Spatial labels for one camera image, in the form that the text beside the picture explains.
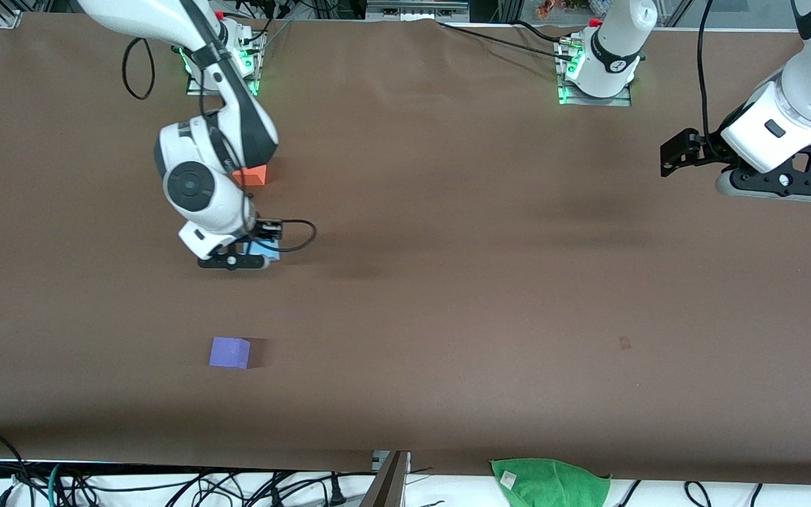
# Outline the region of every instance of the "white robotic arm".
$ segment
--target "white robotic arm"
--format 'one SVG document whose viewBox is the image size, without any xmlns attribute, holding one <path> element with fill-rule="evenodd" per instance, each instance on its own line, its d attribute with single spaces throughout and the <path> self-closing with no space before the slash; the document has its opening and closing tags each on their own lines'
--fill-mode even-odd
<svg viewBox="0 0 811 507">
<path fill-rule="evenodd" d="M 811 202 L 811 0 L 791 0 L 804 47 L 763 80 L 716 132 L 685 129 L 662 145 L 662 176 L 689 165 L 721 161 L 715 187 L 729 196 Z M 809 158 L 796 170 L 798 154 Z"/>
<path fill-rule="evenodd" d="M 254 232 L 254 206 L 231 176 L 270 160 L 277 128 L 244 84 L 225 48 L 230 31 L 207 0 L 80 0 L 80 5 L 115 32 L 182 47 L 225 101 L 217 111 L 164 127 L 155 144 L 165 196 L 187 219 L 180 229 L 184 244 L 205 261 L 250 235 L 279 239 L 277 224 Z M 267 259 L 262 261 L 260 267 L 267 267 Z"/>
</svg>

